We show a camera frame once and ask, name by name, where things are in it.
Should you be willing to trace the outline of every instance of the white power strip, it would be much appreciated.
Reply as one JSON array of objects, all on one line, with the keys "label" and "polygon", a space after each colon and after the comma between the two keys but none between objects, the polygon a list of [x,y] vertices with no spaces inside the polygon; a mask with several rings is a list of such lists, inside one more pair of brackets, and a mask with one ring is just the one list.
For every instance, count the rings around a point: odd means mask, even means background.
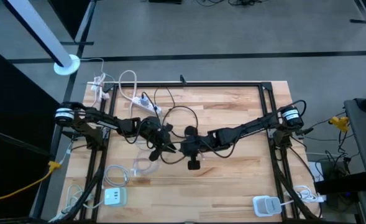
[{"label": "white power strip", "polygon": [[[141,104],[140,97],[135,96],[133,98],[133,104],[136,105],[136,106],[138,106],[139,108],[144,109],[145,111],[148,111],[149,113],[152,113],[152,114],[156,115],[155,114],[155,110],[153,109],[152,104],[151,103],[148,103],[147,106]],[[158,115],[161,115],[161,112],[162,112],[161,107],[157,106],[157,113],[158,113]]]}]

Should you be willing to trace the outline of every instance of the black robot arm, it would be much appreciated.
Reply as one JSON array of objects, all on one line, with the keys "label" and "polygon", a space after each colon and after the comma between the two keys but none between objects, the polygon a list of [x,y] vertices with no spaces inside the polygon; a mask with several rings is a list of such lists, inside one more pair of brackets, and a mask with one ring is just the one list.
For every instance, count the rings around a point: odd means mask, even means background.
[{"label": "black robot arm", "polygon": [[[96,123],[114,129],[131,144],[135,142],[138,136],[142,136],[152,143],[156,151],[160,150],[164,144],[170,143],[170,134],[168,132],[173,127],[168,124],[161,128],[162,125],[159,119],[151,116],[142,121],[140,118],[119,119],[116,116],[111,116],[98,111],[96,108],[86,107],[77,102],[62,103],[56,111],[55,119],[58,125],[71,127],[84,136],[90,149],[103,144],[103,132],[99,129],[93,129],[88,123]],[[127,138],[135,138],[135,140],[130,142]]]},{"label": "black robot arm", "polygon": [[[277,118],[278,112],[281,113],[282,123]],[[206,136],[199,136],[198,130],[189,126],[185,129],[186,140],[181,142],[180,151],[186,157],[190,157],[188,168],[190,170],[200,169],[200,163],[196,160],[198,153],[217,152],[235,147],[238,140],[250,136],[251,134],[266,130],[275,129],[273,133],[273,143],[279,147],[284,144],[290,144],[289,136],[292,132],[299,131],[303,127],[303,120],[298,110],[292,105],[282,107],[277,112],[266,114],[261,118],[257,118],[248,123],[242,124],[235,128],[221,128],[208,131]]]}]

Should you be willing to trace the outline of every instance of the wooden table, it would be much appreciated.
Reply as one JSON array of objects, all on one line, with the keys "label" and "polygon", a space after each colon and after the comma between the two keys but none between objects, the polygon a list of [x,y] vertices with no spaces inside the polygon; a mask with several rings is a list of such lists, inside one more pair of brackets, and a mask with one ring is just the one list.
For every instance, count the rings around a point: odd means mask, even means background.
[{"label": "wooden table", "polygon": [[[272,85],[277,108],[291,103],[287,82],[272,82]],[[137,94],[141,94],[142,91],[153,97],[155,89],[139,88]],[[257,88],[184,87],[170,88],[170,91],[177,105],[189,106],[198,115],[198,129],[202,135],[209,130],[234,127],[262,116]],[[124,88],[124,92],[128,96],[132,95],[132,89]],[[83,103],[90,105],[93,100],[93,92],[88,86]],[[156,100],[164,111],[173,106],[166,89],[159,89]],[[129,103],[118,92],[114,115],[120,119],[128,118]],[[134,107],[133,117],[137,116],[144,118],[150,115]],[[195,125],[194,116],[188,110],[176,110],[166,121],[174,125],[173,130],[177,134],[182,134],[186,126]],[[181,140],[173,136],[172,141]],[[74,147],[82,144],[85,144],[84,140],[74,143]],[[307,161],[300,144],[293,141],[293,148]],[[131,169],[139,152],[136,144],[126,143],[122,136],[112,131],[106,166],[119,164]],[[80,185],[82,188],[85,186],[90,153],[91,151],[85,148],[72,152],[58,211],[65,206],[66,190],[71,184]],[[98,152],[96,167],[100,154],[101,152]],[[181,157],[181,154],[169,156],[168,159],[178,157]],[[97,222],[281,221],[280,215],[256,217],[252,206],[252,198],[256,195],[277,195],[265,131],[241,139],[228,159],[221,159],[211,152],[206,153],[205,158],[205,161],[201,162],[200,170],[188,170],[188,159],[185,159],[175,165],[160,162],[160,168],[155,173],[146,177],[132,177],[127,185],[127,205],[119,208],[101,205]],[[311,176],[291,151],[288,151],[288,160],[293,183],[307,185],[315,193]],[[117,171],[110,172],[110,177],[116,182],[123,182],[121,173]],[[307,205],[318,215],[317,203]]]}]

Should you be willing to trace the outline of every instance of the gray floor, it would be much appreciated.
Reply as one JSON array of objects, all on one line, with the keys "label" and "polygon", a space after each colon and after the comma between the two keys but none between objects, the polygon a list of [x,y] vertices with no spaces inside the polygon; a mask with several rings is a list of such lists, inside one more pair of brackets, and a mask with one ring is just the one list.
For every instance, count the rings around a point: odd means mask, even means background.
[{"label": "gray floor", "polygon": [[[47,1],[31,0],[60,40],[70,40]],[[232,7],[227,2],[201,7],[192,0],[183,5],[153,4],[140,0],[98,2],[84,57],[227,54],[269,52],[319,52],[366,50],[366,25],[351,0],[269,0],[253,7]],[[76,47],[66,47],[71,54]],[[0,3],[0,53],[11,58],[48,57],[33,38]],[[80,101],[87,81],[98,74],[101,63],[83,63],[76,78],[72,100]],[[61,101],[68,77],[54,74],[52,64],[16,65],[56,100]],[[304,99],[306,125],[343,111],[343,101],[366,97],[366,56],[314,58],[260,58],[223,60],[170,60],[152,62],[106,62],[104,71],[118,77],[134,70],[139,80],[287,80],[294,100]],[[336,128],[318,126],[309,136],[337,138]],[[309,152],[336,153],[337,143],[305,140]],[[58,157],[66,148],[66,139]],[[354,139],[345,142],[356,154]],[[323,156],[309,155],[314,161]],[[350,164],[353,172],[364,170],[360,157]],[[43,217],[55,215],[65,169],[52,175]],[[330,220],[353,222],[352,216],[325,210]]]}]

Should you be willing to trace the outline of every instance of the white pole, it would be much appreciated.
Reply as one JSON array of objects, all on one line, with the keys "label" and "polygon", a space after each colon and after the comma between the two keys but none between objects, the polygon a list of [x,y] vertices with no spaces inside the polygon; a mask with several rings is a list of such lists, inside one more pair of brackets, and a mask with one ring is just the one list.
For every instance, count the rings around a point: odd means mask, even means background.
[{"label": "white pole", "polygon": [[3,0],[3,3],[55,61],[57,74],[70,75],[77,71],[79,58],[66,52],[28,0]]}]

